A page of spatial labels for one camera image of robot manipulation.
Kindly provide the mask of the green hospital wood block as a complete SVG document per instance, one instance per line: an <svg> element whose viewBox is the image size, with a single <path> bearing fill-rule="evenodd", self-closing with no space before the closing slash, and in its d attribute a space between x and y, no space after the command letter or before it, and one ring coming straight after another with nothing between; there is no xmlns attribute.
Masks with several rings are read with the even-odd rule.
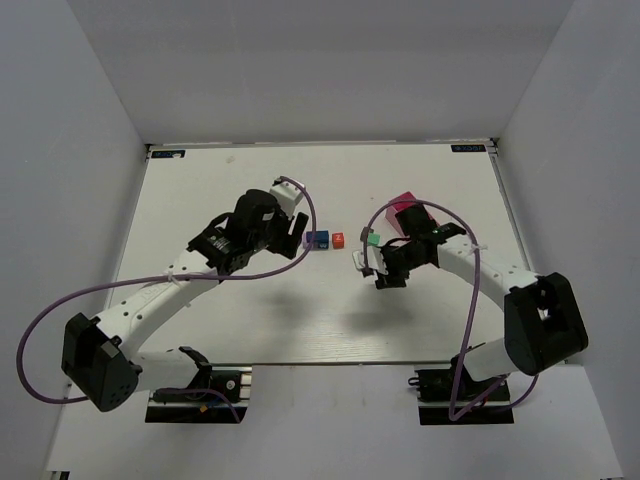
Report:
<svg viewBox="0 0 640 480"><path fill-rule="evenodd" d="M378 246L380 243L380 235L372 228L364 227L361 232L360 240L370 246Z"/></svg>

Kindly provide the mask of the pink plastic box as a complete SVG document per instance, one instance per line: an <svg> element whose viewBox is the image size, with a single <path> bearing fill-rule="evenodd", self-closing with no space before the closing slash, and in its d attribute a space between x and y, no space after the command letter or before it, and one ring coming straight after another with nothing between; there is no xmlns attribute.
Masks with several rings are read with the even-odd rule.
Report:
<svg viewBox="0 0 640 480"><path fill-rule="evenodd" d="M427 210L417 202L417 197L406 191L391 200L385 209L385 219L404 238L414 238L432 232L439 223Z"/></svg>

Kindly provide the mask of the dark blue wood block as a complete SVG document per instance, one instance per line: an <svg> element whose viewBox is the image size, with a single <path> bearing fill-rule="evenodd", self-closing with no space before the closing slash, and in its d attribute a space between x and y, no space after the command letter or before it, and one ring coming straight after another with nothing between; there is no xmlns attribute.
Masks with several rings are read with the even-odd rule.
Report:
<svg viewBox="0 0 640 480"><path fill-rule="evenodd" d="M329 241L329 232L328 231L316 231L315 233L308 231L306 233L307 241L316 241L316 242L328 242Z"/></svg>

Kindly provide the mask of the red orange wood cube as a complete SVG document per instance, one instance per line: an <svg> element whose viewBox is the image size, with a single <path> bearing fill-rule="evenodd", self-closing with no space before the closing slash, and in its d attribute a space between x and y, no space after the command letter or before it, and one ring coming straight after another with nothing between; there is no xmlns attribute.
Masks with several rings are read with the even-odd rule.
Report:
<svg viewBox="0 0 640 480"><path fill-rule="evenodd" d="M335 232L331 236L333 249L343 249L345 247L345 237L342 232Z"/></svg>

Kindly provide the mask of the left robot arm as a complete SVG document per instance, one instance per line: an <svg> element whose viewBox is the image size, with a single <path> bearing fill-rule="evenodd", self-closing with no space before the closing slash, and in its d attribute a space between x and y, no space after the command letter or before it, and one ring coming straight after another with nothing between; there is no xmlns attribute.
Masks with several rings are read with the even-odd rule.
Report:
<svg viewBox="0 0 640 480"><path fill-rule="evenodd" d="M62 369L102 412L137 391L201 395L212 366L197 350L141 347L156 330L200 295L237 276L251 258L268 251L296 257L308 215L296 208L302 187L280 177L267 191L250 189L231 213L214 218L157 280L93 318L78 314L65 326Z"/></svg>

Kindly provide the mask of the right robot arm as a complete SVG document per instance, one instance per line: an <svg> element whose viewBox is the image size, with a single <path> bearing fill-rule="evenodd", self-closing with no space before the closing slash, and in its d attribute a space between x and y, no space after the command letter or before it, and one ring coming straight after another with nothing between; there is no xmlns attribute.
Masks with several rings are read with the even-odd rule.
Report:
<svg viewBox="0 0 640 480"><path fill-rule="evenodd" d="M412 271L434 266L464 280L503 313L503 334L475 347L463 344L452 361L454 391L520 372L535 377L584 351L589 337L570 281L542 275L483 252L470 230L437 223L421 205L400 211L402 235L354 256L377 289L403 288Z"/></svg>

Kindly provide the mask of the right blue table label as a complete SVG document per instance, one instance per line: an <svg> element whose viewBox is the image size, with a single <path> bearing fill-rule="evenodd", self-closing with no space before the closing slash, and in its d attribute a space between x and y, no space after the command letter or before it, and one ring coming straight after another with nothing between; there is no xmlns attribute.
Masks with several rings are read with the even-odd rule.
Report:
<svg viewBox="0 0 640 480"><path fill-rule="evenodd" d="M454 153L481 153L486 151L483 144L452 144L451 150Z"/></svg>

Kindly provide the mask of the blue table label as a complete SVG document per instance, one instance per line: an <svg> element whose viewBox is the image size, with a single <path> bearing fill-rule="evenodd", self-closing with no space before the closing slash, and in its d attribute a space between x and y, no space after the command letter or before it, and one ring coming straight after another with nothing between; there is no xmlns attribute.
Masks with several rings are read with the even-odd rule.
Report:
<svg viewBox="0 0 640 480"><path fill-rule="evenodd" d="M185 150L154 150L150 153L152 159L170 159L170 158L184 158L186 154Z"/></svg>
<svg viewBox="0 0 640 480"><path fill-rule="evenodd" d="M451 150L454 153L481 153L486 151L483 144L452 144Z"/></svg>

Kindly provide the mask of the left blue table label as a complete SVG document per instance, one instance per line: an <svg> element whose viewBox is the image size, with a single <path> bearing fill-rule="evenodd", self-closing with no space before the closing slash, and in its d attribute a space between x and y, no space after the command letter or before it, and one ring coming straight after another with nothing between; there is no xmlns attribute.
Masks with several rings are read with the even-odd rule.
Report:
<svg viewBox="0 0 640 480"><path fill-rule="evenodd" d="M186 154L185 150L154 150L150 153L152 159L170 159L170 158L184 158Z"/></svg>

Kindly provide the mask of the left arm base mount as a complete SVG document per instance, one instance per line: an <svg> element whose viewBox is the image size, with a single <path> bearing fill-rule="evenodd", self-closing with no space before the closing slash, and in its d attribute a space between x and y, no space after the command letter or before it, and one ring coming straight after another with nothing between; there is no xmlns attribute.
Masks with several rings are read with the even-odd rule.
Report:
<svg viewBox="0 0 640 480"><path fill-rule="evenodd" d="M247 412L252 384L249 366L220 366L181 346L142 354L140 389L149 392L149 424L238 424Z"/></svg>

